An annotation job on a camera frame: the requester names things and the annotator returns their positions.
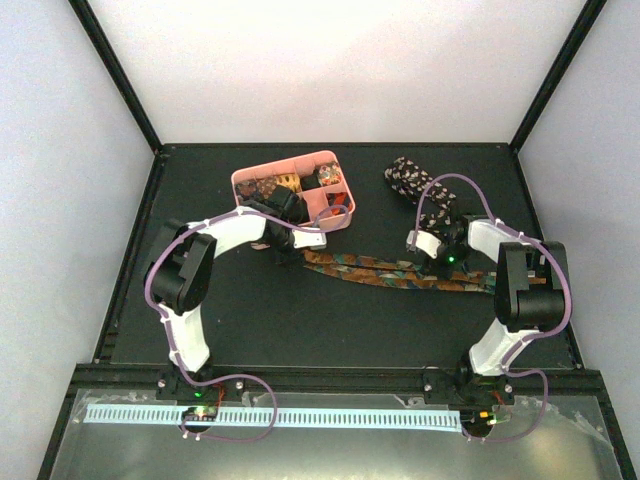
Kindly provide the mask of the brown green patterned tie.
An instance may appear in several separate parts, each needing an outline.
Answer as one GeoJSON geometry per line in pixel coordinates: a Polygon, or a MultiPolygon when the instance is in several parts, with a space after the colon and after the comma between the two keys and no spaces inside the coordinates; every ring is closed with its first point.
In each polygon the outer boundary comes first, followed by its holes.
{"type": "Polygon", "coordinates": [[[450,278],[422,273],[412,262],[387,262],[353,254],[304,250],[304,267],[343,281],[402,290],[470,292],[492,295],[495,276],[485,272],[456,272],[450,278]]]}

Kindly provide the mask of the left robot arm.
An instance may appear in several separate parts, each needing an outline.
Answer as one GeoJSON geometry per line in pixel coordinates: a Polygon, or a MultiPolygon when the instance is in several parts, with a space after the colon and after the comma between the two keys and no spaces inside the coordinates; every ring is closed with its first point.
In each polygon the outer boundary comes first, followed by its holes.
{"type": "Polygon", "coordinates": [[[218,257],[237,247],[267,244],[284,258],[309,247],[324,247],[326,231],[300,226],[260,202],[239,205],[212,218],[165,220],[146,260],[143,296],[163,326],[168,358],[180,374],[179,386],[193,399],[207,397],[215,386],[232,380],[264,382],[250,374],[214,376],[207,368],[210,348],[203,327],[205,301],[218,257]]]}

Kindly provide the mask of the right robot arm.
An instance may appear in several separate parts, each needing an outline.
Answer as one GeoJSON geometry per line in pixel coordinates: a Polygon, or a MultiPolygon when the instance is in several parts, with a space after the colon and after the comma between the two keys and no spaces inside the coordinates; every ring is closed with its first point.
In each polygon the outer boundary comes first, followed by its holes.
{"type": "Polygon", "coordinates": [[[442,233],[409,234],[407,244],[424,252],[425,267],[441,275],[451,276],[471,252],[495,263],[495,319],[453,374],[456,394],[467,403],[485,397],[526,347],[568,322],[571,292],[559,242],[542,243],[498,219],[464,215],[442,233]]]}

